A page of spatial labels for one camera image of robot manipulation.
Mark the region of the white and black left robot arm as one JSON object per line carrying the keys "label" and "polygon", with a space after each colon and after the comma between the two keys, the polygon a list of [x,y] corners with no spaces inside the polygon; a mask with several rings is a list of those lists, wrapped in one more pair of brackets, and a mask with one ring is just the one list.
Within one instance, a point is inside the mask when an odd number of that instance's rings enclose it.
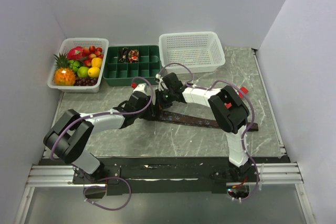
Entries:
{"label": "white and black left robot arm", "polygon": [[82,170],[92,183],[98,183],[106,172],[104,164],[86,150],[93,133],[110,129],[123,129],[148,110],[155,95],[134,91],[128,100],[109,111],[80,114],[67,110],[44,137],[44,145],[50,149],[50,159],[61,160]]}

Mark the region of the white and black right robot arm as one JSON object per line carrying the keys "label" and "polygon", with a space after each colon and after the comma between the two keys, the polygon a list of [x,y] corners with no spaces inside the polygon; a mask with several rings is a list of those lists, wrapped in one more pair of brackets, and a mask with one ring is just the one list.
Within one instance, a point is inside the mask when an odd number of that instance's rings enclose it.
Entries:
{"label": "white and black right robot arm", "polygon": [[229,147],[230,177],[241,181],[248,175],[249,157],[246,150],[246,129],[249,110],[231,86],[221,89],[203,88],[183,84],[175,73],[155,76],[158,83],[156,99],[161,108],[168,108],[173,102],[198,104],[209,107],[217,125],[227,137]]}

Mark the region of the brown floral necktie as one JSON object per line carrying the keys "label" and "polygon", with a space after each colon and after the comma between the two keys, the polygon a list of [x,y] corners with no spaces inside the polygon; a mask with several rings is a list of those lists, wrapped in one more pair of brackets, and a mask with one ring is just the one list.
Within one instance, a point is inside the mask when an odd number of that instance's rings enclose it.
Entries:
{"label": "brown floral necktie", "polygon": [[[198,118],[195,116],[184,115],[176,112],[169,112],[169,111],[159,111],[155,115],[149,115],[145,118],[149,121],[158,121],[158,122],[165,122],[165,123],[172,123],[172,124],[179,124],[179,125],[187,125],[187,126],[196,126],[196,127],[206,127],[212,129],[221,129],[220,125],[216,120]],[[229,126],[231,123],[234,126],[235,121],[232,121],[230,117],[224,117],[223,120],[220,122],[224,123],[224,126]],[[251,124],[251,128],[248,132],[257,132],[259,131],[259,127],[257,123],[250,123],[247,122],[246,126]]]}

